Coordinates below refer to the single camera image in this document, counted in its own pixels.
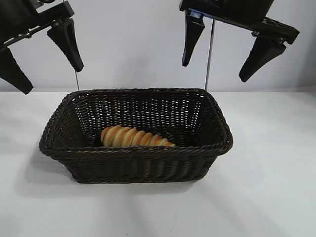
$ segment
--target wicker basket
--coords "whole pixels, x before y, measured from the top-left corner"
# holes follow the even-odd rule
[[[120,124],[168,138],[171,147],[103,147],[101,131]],[[201,179],[233,145],[214,98],[202,89],[87,90],[67,95],[39,149],[80,183]]]

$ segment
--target white wall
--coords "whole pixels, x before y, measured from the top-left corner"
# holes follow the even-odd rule
[[[184,13],[180,0],[71,0],[85,68],[81,88],[204,87],[211,21],[192,56],[181,66]],[[316,85],[315,0],[276,0],[268,16],[301,31],[293,46],[247,83],[238,73],[255,38],[249,31],[218,23],[209,90],[247,91]],[[72,67],[40,32],[11,47],[36,90],[73,90]],[[0,90],[14,90],[0,80]]]

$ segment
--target basket rim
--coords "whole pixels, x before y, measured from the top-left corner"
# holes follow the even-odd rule
[[[148,92],[148,91],[153,91],[155,93],[159,93],[159,92],[199,92],[199,93],[203,93],[205,96],[207,96],[208,100],[210,103],[214,104],[214,106],[216,107],[216,116],[217,119],[220,120],[225,134],[223,135],[223,137],[225,137],[225,141],[223,139],[223,141],[218,142],[218,143],[214,143],[211,145],[204,145],[204,146],[189,146],[189,147],[181,147],[181,146],[176,146],[176,147],[165,147],[165,146],[133,146],[133,147],[56,147],[56,146],[48,146],[47,143],[45,142],[45,133],[48,134],[50,132],[47,131],[47,127],[49,124],[52,124],[52,120],[53,118],[58,117],[57,115],[60,114],[62,111],[61,109],[64,107],[64,105],[67,105],[68,103],[70,103],[76,96],[80,95],[80,94],[87,94],[87,93],[104,93],[104,92]],[[105,155],[113,155],[115,153],[135,153],[135,154],[154,154],[159,152],[159,154],[179,154],[181,153],[181,151],[187,153],[188,151],[190,151],[190,153],[195,153],[197,151],[203,150],[207,155],[212,155],[212,156],[220,156],[223,155],[225,153],[227,153],[233,146],[233,136],[231,134],[231,131],[226,123],[226,120],[223,116],[223,113],[220,109],[220,107],[218,106],[216,100],[214,99],[214,97],[208,93],[206,90],[201,89],[201,88],[148,88],[148,89],[142,89],[142,88],[134,88],[134,89],[93,89],[93,90],[81,90],[81,91],[75,91],[75,92],[71,92],[69,94],[67,94],[62,102],[60,103],[60,105],[58,106],[58,108],[55,110],[55,112],[53,113],[53,115],[51,116],[51,118],[49,119],[44,132],[42,134],[40,143],[39,143],[39,149],[45,154],[50,153],[50,152],[54,152],[54,153],[89,153],[91,154],[105,154]]]

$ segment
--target white tabletop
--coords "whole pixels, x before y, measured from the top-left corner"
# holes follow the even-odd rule
[[[64,92],[0,92],[0,237],[314,237],[316,94],[214,93],[235,139],[195,183],[82,185],[38,151]]]

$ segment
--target bread roll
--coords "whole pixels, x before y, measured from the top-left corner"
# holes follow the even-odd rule
[[[120,125],[106,127],[101,132],[101,142],[105,147],[175,146],[174,143],[159,135],[137,131],[136,128],[121,127]]]

